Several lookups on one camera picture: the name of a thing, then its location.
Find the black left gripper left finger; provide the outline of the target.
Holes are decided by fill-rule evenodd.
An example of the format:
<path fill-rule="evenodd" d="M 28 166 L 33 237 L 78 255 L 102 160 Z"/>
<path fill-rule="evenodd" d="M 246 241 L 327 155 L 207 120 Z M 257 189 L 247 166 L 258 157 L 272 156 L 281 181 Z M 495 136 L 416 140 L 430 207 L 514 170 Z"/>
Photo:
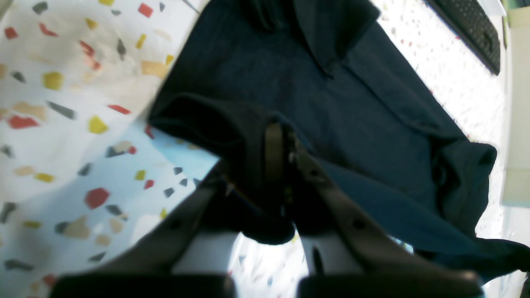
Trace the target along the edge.
<path fill-rule="evenodd" d="M 52 298 L 238 298 L 228 274 L 248 219 L 249 167 L 219 162 L 166 219 L 109 262 L 55 283 Z"/>

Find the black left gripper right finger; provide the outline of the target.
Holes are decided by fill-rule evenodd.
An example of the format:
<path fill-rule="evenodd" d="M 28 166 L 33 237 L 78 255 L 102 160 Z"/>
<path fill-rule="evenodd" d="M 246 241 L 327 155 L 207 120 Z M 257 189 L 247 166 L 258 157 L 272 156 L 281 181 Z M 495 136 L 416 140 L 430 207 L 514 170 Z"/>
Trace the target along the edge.
<path fill-rule="evenodd" d="M 309 275 L 298 298 L 480 298 L 477 274 L 431 264 L 392 241 L 282 124 L 265 129 L 265 211 L 292 222 Z"/>

